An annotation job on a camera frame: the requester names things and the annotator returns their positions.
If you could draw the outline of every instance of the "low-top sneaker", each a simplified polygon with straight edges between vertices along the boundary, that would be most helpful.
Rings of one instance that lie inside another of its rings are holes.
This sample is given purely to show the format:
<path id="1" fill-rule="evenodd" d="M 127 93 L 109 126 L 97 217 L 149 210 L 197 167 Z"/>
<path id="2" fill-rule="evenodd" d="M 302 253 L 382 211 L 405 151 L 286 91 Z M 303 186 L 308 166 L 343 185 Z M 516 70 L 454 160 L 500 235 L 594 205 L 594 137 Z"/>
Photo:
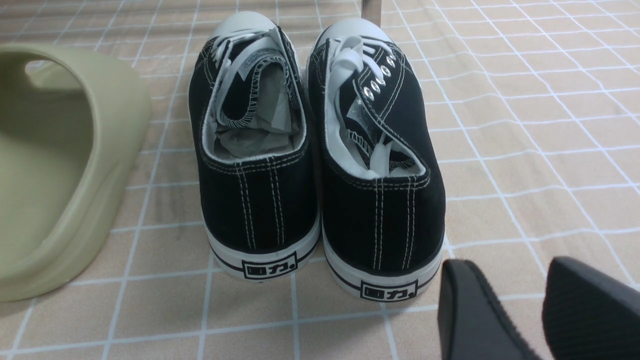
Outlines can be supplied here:
<path id="1" fill-rule="evenodd" d="M 334 278 L 363 299 L 414 298 L 440 266 L 445 190 L 410 62 L 373 23 L 345 19 L 318 38 L 306 86 Z"/>
<path id="2" fill-rule="evenodd" d="M 189 85 L 200 200 L 220 267 L 254 282 L 301 268 L 320 213 L 298 59 L 282 29 L 240 12 L 204 45 Z"/>

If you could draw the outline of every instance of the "white shoelace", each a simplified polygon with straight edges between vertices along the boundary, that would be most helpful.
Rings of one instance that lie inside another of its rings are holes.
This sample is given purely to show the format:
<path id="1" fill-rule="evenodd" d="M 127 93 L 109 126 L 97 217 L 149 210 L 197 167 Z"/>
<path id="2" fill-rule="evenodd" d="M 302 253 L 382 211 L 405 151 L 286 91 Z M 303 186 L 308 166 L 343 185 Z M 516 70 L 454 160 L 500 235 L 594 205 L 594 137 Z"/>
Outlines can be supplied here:
<path id="1" fill-rule="evenodd" d="M 376 52 L 371 45 L 379 46 L 387 52 L 387 63 L 391 67 L 396 66 L 394 62 L 396 57 L 393 55 L 391 48 L 379 40 L 364 39 L 361 37 L 347 37 L 336 40 L 339 41 L 339 44 L 335 50 L 333 62 L 330 65 L 331 75 L 327 85 L 327 96 L 329 99 L 333 99 L 336 112 L 339 112 L 338 91 L 356 70 L 359 72 L 363 71 L 364 65 L 366 64 L 376 77 L 375 80 L 371 81 L 369 86 L 365 86 L 363 89 L 365 96 L 370 100 L 374 100 L 375 93 L 379 94 L 381 87 L 387 84 L 385 77 L 391 76 L 391 72 L 386 65 L 378 65 L 371 57 L 371 55 Z M 374 171 L 382 177 L 389 175 L 389 157 L 392 146 L 392 142 L 385 145 L 385 139 L 386 135 L 383 134 L 373 149 L 369 162 L 369 170 Z"/>

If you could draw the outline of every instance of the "grid pattern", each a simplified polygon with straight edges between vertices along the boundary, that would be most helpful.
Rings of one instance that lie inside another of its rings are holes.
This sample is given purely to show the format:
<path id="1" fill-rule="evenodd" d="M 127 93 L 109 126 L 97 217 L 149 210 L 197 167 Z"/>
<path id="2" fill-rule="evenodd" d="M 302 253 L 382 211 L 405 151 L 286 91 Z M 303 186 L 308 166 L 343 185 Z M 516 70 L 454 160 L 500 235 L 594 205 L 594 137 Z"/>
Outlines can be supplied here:
<path id="1" fill-rule="evenodd" d="M 447 188 L 445 256 L 474 260 L 525 338 L 549 261 L 570 255 L 640 289 L 640 4 L 384 0 L 383 29 L 420 77 Z M 48 42 L 131 63 L 154 115 L 111 235 L 77 279 L 0 304 L 0 360 L 438 359 L 439 278 L 413 302 L 352 299 L 320 250 L 245 284 L 200 218 L 186 88 L 238 10 L 283 26 L 303 62 L 359 0 L 0 0 L 0 44 Z"/>

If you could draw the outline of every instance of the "slide sandal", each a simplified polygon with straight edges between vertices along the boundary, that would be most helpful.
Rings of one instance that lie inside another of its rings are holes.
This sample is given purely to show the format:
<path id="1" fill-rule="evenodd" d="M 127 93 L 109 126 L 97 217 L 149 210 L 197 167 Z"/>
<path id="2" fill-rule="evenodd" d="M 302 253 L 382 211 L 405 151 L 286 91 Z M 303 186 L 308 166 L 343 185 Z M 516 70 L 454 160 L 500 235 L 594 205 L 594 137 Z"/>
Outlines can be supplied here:
<path id="1" fill-rule="evenodd" d="M 27 70 L 32 61 L 45 64 Z M 41 295 L 102 248 L 151 117 L 124 61 L 0 46 L 0 302 Z"/>

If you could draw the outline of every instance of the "chair leg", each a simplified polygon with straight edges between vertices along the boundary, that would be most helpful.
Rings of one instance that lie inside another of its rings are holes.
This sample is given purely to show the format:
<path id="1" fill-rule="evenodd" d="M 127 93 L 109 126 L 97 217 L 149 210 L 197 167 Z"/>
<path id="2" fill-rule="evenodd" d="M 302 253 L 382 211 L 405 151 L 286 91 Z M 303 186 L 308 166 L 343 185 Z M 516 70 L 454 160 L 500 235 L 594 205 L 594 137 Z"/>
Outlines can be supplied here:
<path id="1" fill-rule="evenodd" d="M 362 18 L 380 26 L 382 0 L 362 0 Z"/>

